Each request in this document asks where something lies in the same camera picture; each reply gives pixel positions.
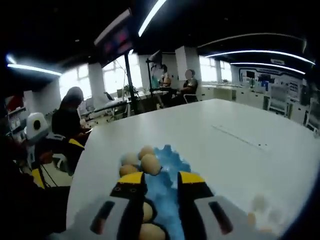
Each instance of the window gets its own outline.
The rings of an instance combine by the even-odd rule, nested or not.
[[[72,87],[79,87],[83,92],[83,98],[86,100],[91,97],[91,86],[89,80],[88,64],[73,68],[59,78],[60,98],[65,97],[68,90]]]
[[[221,78],[222,80],[228,80],[228,82],[232,82],[232,73],[231,73],[231,65],[226,61],[220,61],[221,67]]]
[[[214,58],[199,56],[202,82],[217,82],[217,68]]]
[[[129,66],[132,79],[132,85],[138,90],[142,88],[142,78],[139,67],[138,55],[130,54]],[[109,94],[115,94],[117,90],[122,89],[128,84],[126,74],[125,56],[118,57],[115,61],[110,62],[103,69],[104,89]]]

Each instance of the black ceiling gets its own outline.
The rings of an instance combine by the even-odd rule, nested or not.
[[[19,3],[8,6],[4,24],[2,67],[6,83],[5,94],[39,89],[56,76],[17,71],[6,67],[5,55],[10,53],[18,63],[27,63],[63,72],[70,63],[85,62],[93,42],[106,26],[125,9],[132,10],[132,31],[139,27],[157,0],[90,1],[77,3]],[[234,50],[275,50],[316,61],[320,56],[318,15],[306,8],[299,11],[266,10],[261,6],[239,6],[210,0],[167,0],[146,32],[136,38],[135,51],[152,54],[161,49],[174,52],[183,45],[198,47],[231,36],[252,33],[283,35],[254,35],[218,41],[198,49],[203,55]],[[263,54],[225,56],[229,61],[270,62]],[[286,65],[308,72],[310,64],[287,57]]]

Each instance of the ceiling light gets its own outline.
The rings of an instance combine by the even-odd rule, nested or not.
[[[139,37],[141,37],[141,35],[144,33],[144,31],[146,30],[147,26],[149,25],[149,23],[151,22],[152,18],[156,15],[156,13],[159,11],[159,9],[162,7],[162,5],[166,2],[166,0],[158,0],[156,2],[156,4],[153,6],[153,8],[151,9],[151,11],[149,12],[148,16],[146,17],[146,19],[144,20],[138,34]]]
[[[15,68],[15,69],[32,70],[32,71],[42,72],[42,73],[46,73],[46,74],[53,74],[53,75],[58,75],[58,76],[62,75],[62,73],[60,73],[60,72],[50,71],[50,70],[38,68],[35,66],[26,66],[26,65],[20,65],[20,64],[8,64],[7,66],[9,68]]]
[[[303,71],[299,71],[297,69],[291,68],[291,67],[287,67],[287,66],[280,66],[280,65],[275,65],[275,64],[269,64],[269,63],[259,63],[259,62],[233,62],[230,63],[231,65],[263,65],[263,66],[270,66],[270,67],[277,67],[277,68],[281,68],[281,69],[287,69],[287,70],[291,70],[300,74],[306,74]]]
[[[11,55],[7,55],[6,59],[8,62],[12,63],[12,64],[17,64],[16,60],[14,60],[14,58]]]
[[[297,56],[294,54],[290,54],[290,53],[286,53],[286,52],[282,52],[282,51],[269,51],[269,50],[242,50],[242,51],[227,51],[227,52],[221,52],[221,53],[217,53],[217,54],[211,54],[206,56],[206,58],[209,57],[217,57],[217,56],[222,56],[222,55],[228,55],[228,54],[243,54],[243,53],[265,53],[265,54],[279,54],[279,55],[285,55],[285,56],[289,56],[295,59],[299,59],[302,61],[305,61],[307,63],[311,63],[313,65],[316,65],[314,62],[305,59],[301,56]]]

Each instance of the desk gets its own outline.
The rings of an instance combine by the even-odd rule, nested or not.
[[[115,186],[123,154],[165,144],[245,212],[263,194],[285,216],[283,228],[305,204],[319,167],[320,139],[268,111],[220,99],[152,111],[93,129],[73,177],[67,227],[84,209],[88,218],[98,211],[93,203]]]

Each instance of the white table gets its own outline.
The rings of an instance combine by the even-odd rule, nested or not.
[[[124,153],[165,144],[244,211],[251,211],[253,198],[263,194],[286,225],[307,200],[319,166],[320,140],[264,110],[212,99],[148,112],[93,129],[71,185],[67,227],[77,213],[97,213],[100,203],[95,203],[106,199],[119,179]]]

